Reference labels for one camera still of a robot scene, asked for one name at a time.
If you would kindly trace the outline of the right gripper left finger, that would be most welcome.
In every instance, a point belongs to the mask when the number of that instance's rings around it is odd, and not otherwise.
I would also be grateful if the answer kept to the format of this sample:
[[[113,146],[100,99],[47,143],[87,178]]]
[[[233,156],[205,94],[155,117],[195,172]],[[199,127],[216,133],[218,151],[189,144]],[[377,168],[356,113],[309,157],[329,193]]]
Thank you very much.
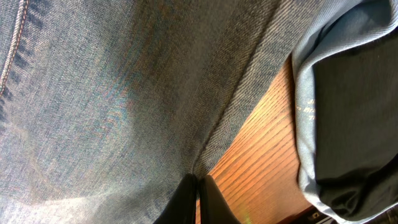
[[[197,178],[187,174],[154,224],[194,224],[196,201]]]

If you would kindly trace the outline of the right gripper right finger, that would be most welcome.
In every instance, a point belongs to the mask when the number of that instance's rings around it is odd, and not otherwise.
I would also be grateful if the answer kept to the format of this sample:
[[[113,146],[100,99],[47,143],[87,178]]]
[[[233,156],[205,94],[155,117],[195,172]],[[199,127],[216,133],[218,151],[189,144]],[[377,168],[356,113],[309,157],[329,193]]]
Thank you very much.
[[[240,224],[212,176],[199,181],[201,224]]]

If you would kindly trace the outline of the light blue denim jeans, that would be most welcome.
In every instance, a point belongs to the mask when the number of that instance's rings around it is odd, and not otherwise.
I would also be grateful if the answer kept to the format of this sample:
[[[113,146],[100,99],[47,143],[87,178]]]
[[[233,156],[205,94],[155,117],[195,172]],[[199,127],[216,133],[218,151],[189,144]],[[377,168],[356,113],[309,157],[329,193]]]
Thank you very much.
[[[1,222],[153,223],[324,1],[1,1]]]

